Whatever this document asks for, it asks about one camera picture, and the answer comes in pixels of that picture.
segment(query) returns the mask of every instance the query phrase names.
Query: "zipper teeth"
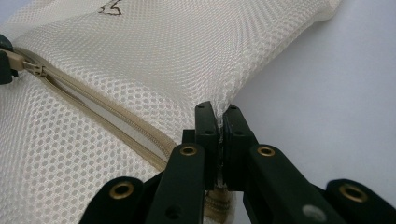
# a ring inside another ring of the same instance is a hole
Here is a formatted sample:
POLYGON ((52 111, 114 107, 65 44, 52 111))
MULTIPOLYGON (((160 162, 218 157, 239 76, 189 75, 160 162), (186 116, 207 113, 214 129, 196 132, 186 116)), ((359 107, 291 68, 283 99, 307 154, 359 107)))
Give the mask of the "zipper teeth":
POLYGON ((121 135, 121 137, 120 137, 121 139, 127 139, 128 141, 127 142, 124 141, 124 142, 130 148, 132 148, 132 146, 130 144, 130 143, 132 143, 132 145, 134 145, 135 147, 141 147, 141 148, 145 149, 145 154, 147 154, 146 156, 148 156, 151 159, 151 164, 153 164, 155 168, 157 168, 160 171, 165 168, 166 162, 163 159, 161 159, 160 157, 155 155, 148 148, 146 148, 146 147, 142 146, 141 144, 139 144, 138 142, 136 142, 132 137, 130 137, 128 134, 126 134, 123 130, 119 129, 117 126, 115 126, 114 124, 109 122, 107 119, 104 119, 102 116, 100 116, 99 114, 97 114, 96 112, 94 112, 93 110, 88 108, 87 106, 85 106, 81 101, 77 100, 76 98, 74 98, 73 96, 71 96, 70 94, 68 94, 61 88, 59 88, 58 86, 56 86, 47 77, 40 77, 40 79, 43 82, 45 82, 46 85, 50 86, 53 90, 56 90, 57 92, 59 92, 63 97, 66 97, 68 101, 72 101, 75 105, 82 108, 83 111, 85 110, 85 112, 90 113, 90 115, 94 116, 95 119, 100 120, 100 122, 102 124, 105 124, 107 127, 110 127, 111 130, 113 130, 117 134, 121 135))
POLYGON ((102 102, 101 100, 97 99, 96 97, 90 95, 89 93, 87 93, 86 91, 84 91, 82 88, 74 85, 73 83, 71 83, 69 80, 64 79, 61 76, 56 75, 56 73, 52 72, 50 69, 48 69, 47 67, 43 67, 43 72, 47 75, 49 75, 50 77, 54 77, 55 79, 61 81, 63 84, 65 84, 66 86, 70 87, 71 89, 73 89, 74 91, 77 91, 79 93, 81 93, 83 96, 87 97, 88 99, 94 101, 96 104, 98 104, 99 106, 101 106, 102 108, 104 108, 105 110, 111 112, 113 115, 115 115, 116 117, 118 117, 119 119, 122 119, 123 121, 125 121, 126 123, 128 123, 129 125, 131 125, 132 127, 134 127, 135 129, 137 129, 140 133, 142 133, 143 135, 145 135, 151 142, 153 142, 159 149, 160 151, 163 153, 163 155, 166 158, 169 158, 170 156, 170 152, 168 150, 166 150, 166 148, 163 147, 162 144, 159 143, 159 141, 152 137, 151 134, 149 134, 148 132, 146 132, 146 130, 142 129, 139 125, 137 125, 135 122, 131 121, 130 119, 126 118, 124 115, 122 115, 119 111, 113 109, 110 105, 107 105, 106 103, 102 102))
POLYGON ((210 205, 210 207, 217 209, 219 211, 228 211, 230 209, 230 202, 222 202, 216 199, 212 199, 209 197, 205 198, 205 202, 207 205, 210 205))

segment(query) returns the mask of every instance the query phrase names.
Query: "black plastic clip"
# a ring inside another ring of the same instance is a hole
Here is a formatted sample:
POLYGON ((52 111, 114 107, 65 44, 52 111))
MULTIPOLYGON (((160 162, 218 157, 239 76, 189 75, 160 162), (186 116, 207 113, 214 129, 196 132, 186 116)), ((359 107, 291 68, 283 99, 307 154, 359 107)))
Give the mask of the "black plastic clip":
MULTIPOLYGON (((11 42, 3 35, 0 35, 0 49, 14 52, 11 42)), ((12 77, 17 77, 18 72, 11 69, 7 54, 0 50, 0 85, 12 82, 12 77)))

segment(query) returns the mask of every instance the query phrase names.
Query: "zipper pull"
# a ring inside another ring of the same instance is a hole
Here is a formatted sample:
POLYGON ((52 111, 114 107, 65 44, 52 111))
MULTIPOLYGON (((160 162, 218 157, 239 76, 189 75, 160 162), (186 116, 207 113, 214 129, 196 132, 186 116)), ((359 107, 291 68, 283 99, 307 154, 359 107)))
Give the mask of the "zipper pull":
POLYGON ((9 50, 0 49, 0 52, 2 51, 7 55, 7 60, 9 64, 8 70, 11 69, 15 71, 22 71, 25 69, 35 76, 43 77, 45 75, 45 73, 43 73, 43 66, 26 62, 24 57, 21 56, 20 54, 11 52, 9 50))

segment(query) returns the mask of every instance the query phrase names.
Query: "metal grommet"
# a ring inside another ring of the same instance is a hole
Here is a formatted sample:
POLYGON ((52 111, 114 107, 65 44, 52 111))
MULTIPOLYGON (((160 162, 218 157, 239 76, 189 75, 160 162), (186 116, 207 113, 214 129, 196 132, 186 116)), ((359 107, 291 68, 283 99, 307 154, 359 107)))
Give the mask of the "metal grommet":
POLYGON ((341 186, 339 190, 344 195, 344 197, 356 203, 364 203, 368 199, 366 193, 364 193, 361 189, 353 185, 345 184, 341 186))
POLYGON ((275 151, 270 147, 259 147, 257 148, 257 152, 265 157, 272 157, 275 155, 275 151))
POLYGON ((198 150, 195 147, 183 147, 180 150, 180 153, 181 153, 181 155, 184 155, 184 156, 193 156, 197 153, 197 151, 198 150))
POLYGON ((109 194, 113 199, 119 200, 130 196, 134 192, 134 185, 129 181, 122 181, 111 188, 109 194))

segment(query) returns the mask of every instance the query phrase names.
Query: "drawing on fabric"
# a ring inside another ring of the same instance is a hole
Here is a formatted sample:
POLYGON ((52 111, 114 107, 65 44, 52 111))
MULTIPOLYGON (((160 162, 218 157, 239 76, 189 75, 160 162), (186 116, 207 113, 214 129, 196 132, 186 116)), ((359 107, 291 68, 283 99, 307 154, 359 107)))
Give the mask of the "drawing on fabric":
POLYGON ((99 13, 115 16, 122 15, 120 8, 117 6, 117 3, 120 1, 121 0, 111 0, 109 3, 101 7, 99 13))

